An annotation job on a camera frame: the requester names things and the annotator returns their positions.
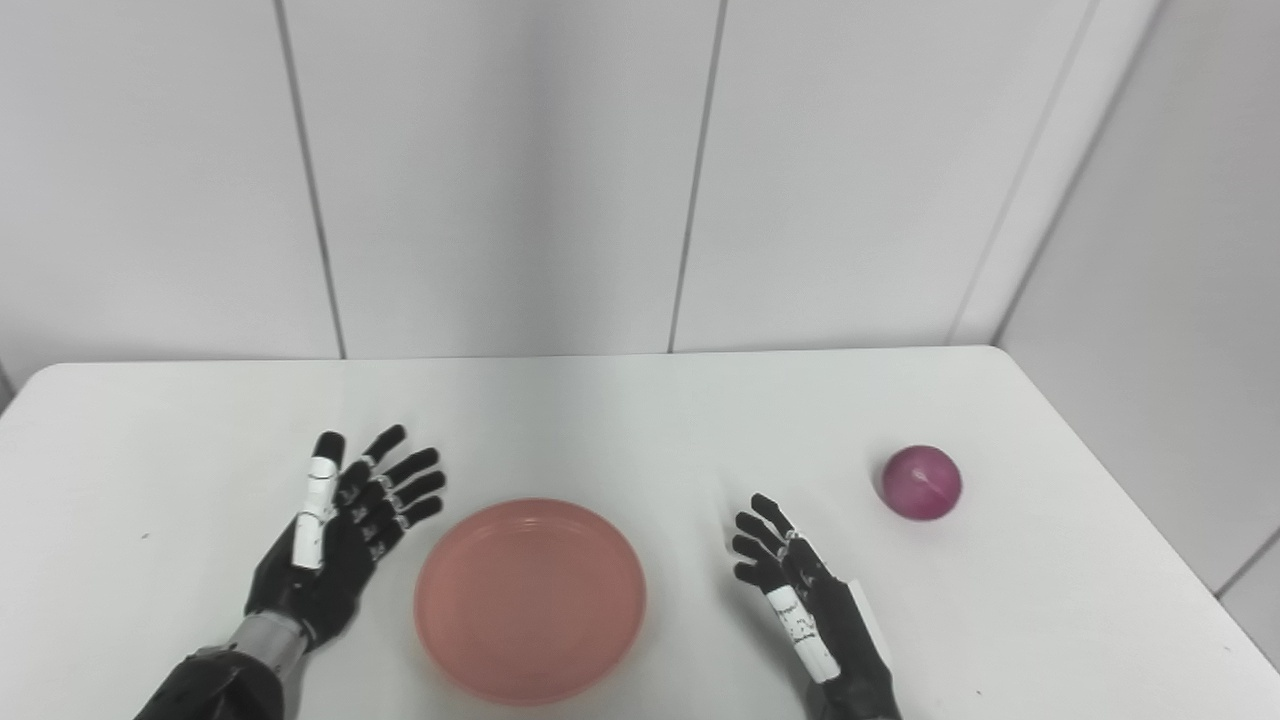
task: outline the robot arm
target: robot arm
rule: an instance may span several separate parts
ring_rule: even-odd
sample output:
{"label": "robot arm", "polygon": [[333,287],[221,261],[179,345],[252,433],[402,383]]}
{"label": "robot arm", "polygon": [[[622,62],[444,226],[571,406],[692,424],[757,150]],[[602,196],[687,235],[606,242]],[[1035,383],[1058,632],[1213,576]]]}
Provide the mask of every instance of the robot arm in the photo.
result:
{"label": "robot arm", "polygon": [[282,720],[282,679],[302,656],[351,623],[378,561],[404,532],[442,509],[435,448],[374,477],[404,439],[394,425],[339,477],[343,437],[316,442],[302,510],[253,573],[244,620],[232,638],[183,660],[137,720]]}

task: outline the robot finger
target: robot finger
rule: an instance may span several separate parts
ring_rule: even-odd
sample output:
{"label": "robot finger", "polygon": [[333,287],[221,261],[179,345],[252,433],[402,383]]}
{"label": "robot finger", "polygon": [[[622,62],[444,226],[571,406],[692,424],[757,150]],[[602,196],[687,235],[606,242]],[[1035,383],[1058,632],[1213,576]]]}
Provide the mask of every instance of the robot finger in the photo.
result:
{"label": "robot finger", "polygon": [[760,587],[760,574],[751,562],[733,565],[733,577],[749,585]]}
{"label": "robot finger", "polygon": [[383,461],[383,457],[397,445],[404,441],[404,425],[392,425],[381,432],[374,442],[365,448],[360,459],[351,464],[338,479],[337,503],[339,507],[351,505],[365,483],[374,474],[374,468]]}
{"label": "robot finger", "polygon": [[739,512],[733,518],[733,524],[737,525],[737,529],[760,541],[764,548],[773,555],[778,555],[782,551],[782,541],[778,539],[778,536],[773,534],[773,530],[764,524],[764,520],[760,520],[755,515]]}
{"label": "robot finger", "polygon": [[402,442],[404,442],[404,425],[392,425],[374,438],[374,442],[365,448],[360,460],[372,469],[383,461],[383,457],[385,457],[393,447]]}
{"label": "robot finger", "polygon": [[419,450],[404,460],[401,460],[384,474],[375,477],[384,488],[392,489],[413,475],[426,470],[440,461],[440,454],[434,447]]}
{"label": "robot finger", "polygon": [[778,559],[771,555],[769,551],[764,550],[760,541],[749,536],[733,536],[732,547],[733,552],[750,557],[756,562],[767,562],[769,560],[773,560],[774,562],[778,561]]}
{"label": "robot finger", "polygon": [[337,475],[346,448],[347,438],[342,437],[340,433],[333,430],[320,433],[315,450],[311,451],[311,477],[332,478]]}
{"label": "robot finger", "polygon": [[827,570],[827,565],[818,557],[813,543],[796,530],[791,520],[787,520],[787,516],[782,514],[782,509],[778,507],[777,502],[760,493],[755,493],[751,496],[751,510],[755,510],[762,518],[773,523],[773,527],[777,528],[778,534],[786,542],[785,551],[781,555],[782,565],[788,575],[804,584],[803,588],[797,589],[808,589],[817,578],[831,577],[831,571]]}
{"label": "robot finger", "polygon": [[794,533],[795,527],[787,520],[787,516],[782,514],[777,502],[773,502],[768,497],[755,493],[751,496],[751,510],[760,516],[773,523],[773,527],[778,529],[778,534],[786,539],[787,533]]}
{"label": "robot finger", "polygon": [[399,486],[387,496],[388,502],[397,512],[403,511],[406,507],[413,505],[422,497],[439,491],[444,487],[444,473],[435,470],[425,475],[419,475],[412,480]]}
{"label": "robot finger", "polygon": [[378,505],[387,503],[396,512],[402,512],[421,497],[436,492],[443,487],[444,473],[439,470],[413,478],[390,492],[381,483],[365,483],[365,487],[352,500],[348,512],[351,512],[351,519],[356,523],[365,523],[365,518]]}
{"label": "robot finger", "polygon": [[376,562],[378,560],[381,560],[384,555],[390,552],[410,528],[431,515],[435,515],[443,507],[444,503],[440,498],[433,496],[421,502],[415,502],[399,515],[393,515],[392,519],[375,532],[365,543],[369,547],[369,553],[372,556],[374,561]]}

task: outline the pink plate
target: pink plate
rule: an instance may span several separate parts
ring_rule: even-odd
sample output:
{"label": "pink plate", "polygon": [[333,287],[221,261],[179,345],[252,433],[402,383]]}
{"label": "pink plate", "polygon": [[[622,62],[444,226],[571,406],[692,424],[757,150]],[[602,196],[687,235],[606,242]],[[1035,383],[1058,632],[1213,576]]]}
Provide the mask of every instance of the pink plate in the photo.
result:
{"label": "pink plate", "polygon": [[541,705],[591,687],[644,619],[640,560],[595,512],[558,500],[486,507],[445,533],[422,565],[413,621],[463,689]]}

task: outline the white table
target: white table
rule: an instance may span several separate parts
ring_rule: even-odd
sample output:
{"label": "white table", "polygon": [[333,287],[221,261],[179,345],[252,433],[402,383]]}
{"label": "white table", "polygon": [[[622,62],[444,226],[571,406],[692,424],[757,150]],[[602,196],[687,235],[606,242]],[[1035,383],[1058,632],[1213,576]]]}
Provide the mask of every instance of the white table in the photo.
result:
{"label": "white table", "polygon": [[[910,720],[1280,717],[1280,676],[992,348],[45,370],[0,416],[0,717],[132,717],[237,625],[316,433],[357,446],[397,421],[442,450],[445,512],[311,660],[302,720],[801,717],[800,665],[730,574],[753,491],[861,580]],[[964,473],[942,520],[873,492],[911,443]],[[410,618],[440,534],[522,496],[603,514],[649,583],[621,667],[538,710],[453,689]]]}

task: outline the purple ball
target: purple ball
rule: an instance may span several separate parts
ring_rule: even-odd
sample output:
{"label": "purple ball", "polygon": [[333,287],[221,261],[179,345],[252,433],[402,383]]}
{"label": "purple ball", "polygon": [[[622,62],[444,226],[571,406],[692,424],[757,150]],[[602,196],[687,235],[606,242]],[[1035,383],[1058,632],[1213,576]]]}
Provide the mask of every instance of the purple ball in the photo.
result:
{"label": "purple ball", "polygon": [[914,445],[884,464],[879,491],[893,512],[911,520],[937,520],[960,500],[960,469],[946,452]]}

